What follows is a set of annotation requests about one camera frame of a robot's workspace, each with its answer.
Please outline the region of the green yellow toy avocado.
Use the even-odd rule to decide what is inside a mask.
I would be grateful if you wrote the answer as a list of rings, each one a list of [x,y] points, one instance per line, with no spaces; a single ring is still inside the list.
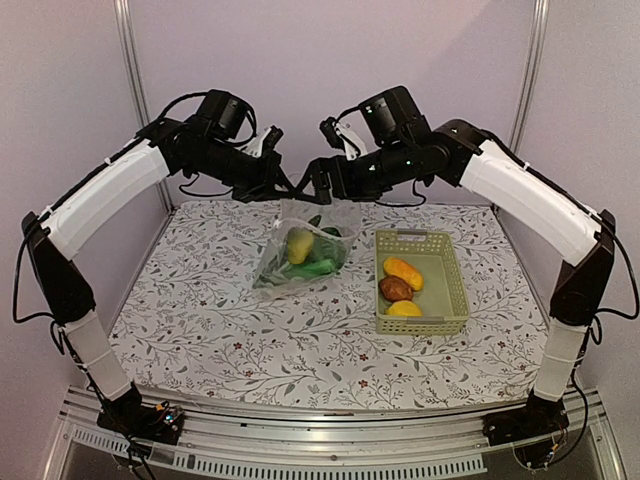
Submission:
[[[295,227],[287,234],[287,260],[292,265],[305,262],[315,241],[314,234],[306,229]]]

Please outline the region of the clear pink zip top bag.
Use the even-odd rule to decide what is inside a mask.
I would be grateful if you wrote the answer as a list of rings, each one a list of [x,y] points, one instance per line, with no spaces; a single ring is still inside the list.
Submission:
[[[336,275],[346,265],[361,226],[357,203],[281,201],[252,287],[264,296],[284,296]]]

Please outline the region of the green white toy bok choy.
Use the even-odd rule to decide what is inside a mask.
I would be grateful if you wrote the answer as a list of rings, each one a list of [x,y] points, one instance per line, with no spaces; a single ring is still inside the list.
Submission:
[[[341,240],[340,231],[333,226],[320,228],[323,235],[313,232],[315,241],[306,263],[331,260],[337,268],[341,268],[347,257],[346,243]]]

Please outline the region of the green toy cucumber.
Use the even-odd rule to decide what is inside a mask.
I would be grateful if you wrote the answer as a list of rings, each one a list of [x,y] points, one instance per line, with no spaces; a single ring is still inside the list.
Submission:
[[[278,257],[269,260],[260,267],[253,282],[254,288],[280,286],[293,281],[310,281],[332,275],[338,271],[332,259],[325,259],[303,264],[290,264]]]

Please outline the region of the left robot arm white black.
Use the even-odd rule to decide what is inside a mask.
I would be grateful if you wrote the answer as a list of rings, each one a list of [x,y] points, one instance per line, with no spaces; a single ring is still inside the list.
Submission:
[[[239,202],[284,197],[293,187],[276,150],[282,136],[276,126],[259,129],[254,108],[228,91],[185,94],[52,205],[23,218],[19,255],[30,261],[44,315],[126,433],[141,433],[149,415],[131,398],[135,384],[112,348],[78,255],[131,204],[178,173],[217,180]]]

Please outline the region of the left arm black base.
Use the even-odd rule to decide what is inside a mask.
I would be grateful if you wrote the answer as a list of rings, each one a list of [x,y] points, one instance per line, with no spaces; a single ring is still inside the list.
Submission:
[[[116,400],[97,393],[101,404],[97,425],[120,433],[127,439],[143,439],[157,443],[177,445],[185,415],[179,405],[162,401],[154,406],[144,405],[137,387],[131,388]]]

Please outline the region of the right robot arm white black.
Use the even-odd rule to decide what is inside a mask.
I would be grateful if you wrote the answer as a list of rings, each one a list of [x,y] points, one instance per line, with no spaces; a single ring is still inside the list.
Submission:
[[[404,86],[387,89],[356,106],[376,151],[339,131],[329,117],[320,125],[333,157],[309,163],[296,186],[297,198],[321,205],[334,199],[373,202],[409,180],[440,178],[480,195],[516,217],[561,256],[553,292],[548,339],[517,427],[537,436],[556,417],[558,402],[579,361],[588,327],[611,275],[615,220],[580,204],[558,185],[517,159],[493,133],[464,120],[432,129]]]

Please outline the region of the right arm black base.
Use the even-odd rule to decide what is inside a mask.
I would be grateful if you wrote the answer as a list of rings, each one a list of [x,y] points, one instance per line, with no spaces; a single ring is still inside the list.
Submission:
[[[569,419],[562,400],[530,393],[524,406],[487,414],[482,433],[490,446],[522,442],[513,450],[519,464],[530,470],[547,468],[565,444]]]

